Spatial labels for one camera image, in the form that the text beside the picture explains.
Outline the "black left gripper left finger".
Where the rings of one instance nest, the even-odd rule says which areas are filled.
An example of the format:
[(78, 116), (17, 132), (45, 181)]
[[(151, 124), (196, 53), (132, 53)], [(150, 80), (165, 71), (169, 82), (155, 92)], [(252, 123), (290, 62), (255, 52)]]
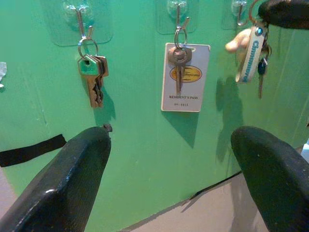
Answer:
[(0, 232), (84, 232), (111, 152), (111, 129), (70, 139), (0, 218)]

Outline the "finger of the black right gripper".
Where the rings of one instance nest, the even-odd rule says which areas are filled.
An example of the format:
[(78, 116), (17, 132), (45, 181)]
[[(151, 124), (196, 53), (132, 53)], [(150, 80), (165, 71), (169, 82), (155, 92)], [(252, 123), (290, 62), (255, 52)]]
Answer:
[(286, 29), (309, 29), (309, 0), (266, 0), (258, 15), (268, 24)]

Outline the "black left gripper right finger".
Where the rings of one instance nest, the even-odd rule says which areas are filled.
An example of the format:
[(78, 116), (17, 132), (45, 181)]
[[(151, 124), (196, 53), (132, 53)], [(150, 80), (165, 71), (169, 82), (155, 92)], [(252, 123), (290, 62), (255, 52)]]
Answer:
[(309, 162), (257, 127), (235, 129), (230, 141), (269, 232), (309, 232)]

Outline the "blue key bunch with strap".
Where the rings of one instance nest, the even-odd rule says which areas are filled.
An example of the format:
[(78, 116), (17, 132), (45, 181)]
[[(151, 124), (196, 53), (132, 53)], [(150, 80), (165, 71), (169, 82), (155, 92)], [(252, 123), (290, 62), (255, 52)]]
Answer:
[(268, 24), (252, 17), (253, 7), (258, 1), (254, 0), (249, 8), (249, 20), (253, 26), (250, 29), (241, 31), (234, 40), (226, 44), (225, 48), (227, 51), (236, 51), (240, 46), (245, 46), (245, 56), (240, 61), (235, 81), (237, 83), (247, 84), (258, 73), (258, 98), (262, 98), (264, 76), (267, 71), (268, 58), (272, 50), (267, 44)]

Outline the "green hook board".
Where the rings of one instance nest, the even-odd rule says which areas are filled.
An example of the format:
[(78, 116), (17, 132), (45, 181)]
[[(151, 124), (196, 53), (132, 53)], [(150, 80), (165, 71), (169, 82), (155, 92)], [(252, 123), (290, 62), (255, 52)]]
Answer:
[(112, 151), (86, 232), (116, 232), (239, 171), (230, 134), (263, 128), (293, 146), (309, 138), (309, 30), (269, 27), (272, 47), (263, 97), (258, 80), (237, 84), (222, 29), (224, 0), (199, 0), (190, 44), (211, 46), (199, 113), (163, 112), (165, 44), (155, 0), (111, 0), (113, 36), (97, 43), (107, 59), (103, 106), (92, 108), (78, 69), (78, 43), (51, 41), (40, 0), (0, 0), (0, 152), (62, 134), (112, 125)]

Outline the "black tape strip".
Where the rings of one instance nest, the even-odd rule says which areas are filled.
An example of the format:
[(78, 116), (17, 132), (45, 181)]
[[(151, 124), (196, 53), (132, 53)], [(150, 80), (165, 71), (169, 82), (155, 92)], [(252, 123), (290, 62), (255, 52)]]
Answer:
[(62, 134), (34, 145), (0, 152), (0, 167), (8, 167), (32, 160), (45, 153), (62, 148), (66, 144)]

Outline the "green-headed key bunch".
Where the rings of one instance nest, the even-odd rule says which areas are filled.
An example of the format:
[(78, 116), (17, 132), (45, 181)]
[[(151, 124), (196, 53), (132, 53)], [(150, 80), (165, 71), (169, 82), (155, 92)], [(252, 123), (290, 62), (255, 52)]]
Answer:
[[(95, 45), (95, 54), (82, 54), (81, 47), (85, 42)], [(109, 75), (107, 59), (99, 55), (97, 43), (90, 38), (84, 37), (78, 43), (78, 52), (81, 58), (78, 60), (78, 69), (82, 78), (87, 82), (90, 105), (92, 108), (103, 106), (103, 78)]]

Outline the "white resident pass card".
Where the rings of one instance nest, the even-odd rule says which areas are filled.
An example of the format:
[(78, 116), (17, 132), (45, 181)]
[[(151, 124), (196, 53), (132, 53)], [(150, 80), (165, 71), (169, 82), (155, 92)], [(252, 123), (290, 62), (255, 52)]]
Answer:
[(165, 58), (162, 84), (162, 111), (200, 112), (203, 101), (210, 45), (181, 44), (192, 51), (192, 58), (185, 64), (181, 80), (181, 91), (177, 92), (177, 68), (169, 59), (169, 51), (173, 51), (174, 43), (165, 44)]

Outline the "white tape scrap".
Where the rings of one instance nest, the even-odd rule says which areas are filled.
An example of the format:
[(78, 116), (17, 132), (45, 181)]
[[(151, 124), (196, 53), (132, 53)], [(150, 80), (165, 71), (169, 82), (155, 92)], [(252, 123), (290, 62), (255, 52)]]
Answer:
[(6, 74), (7, 74), (7, 63), (0, 61), (0, 88), (4, 87), (1, 81), (6, 76)]

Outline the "clear adhesive wall hook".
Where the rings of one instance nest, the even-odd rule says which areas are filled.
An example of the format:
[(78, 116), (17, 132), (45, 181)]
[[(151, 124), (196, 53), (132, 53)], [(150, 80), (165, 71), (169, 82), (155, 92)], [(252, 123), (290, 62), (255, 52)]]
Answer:
[(98, 44), (110, 41), (111, 0), (40, 0), (51, 41), (58, 46), (75, 46), (93, 27)]
[(189, 17), (186, 32), (197, 29), (199, 0), (154, 0), (156, 30), (160, 34), (173, 34), (177, 21), (183, 25)]
[(235, 29), (248, 21), (250, 0), (224, 0), (222, 29)]

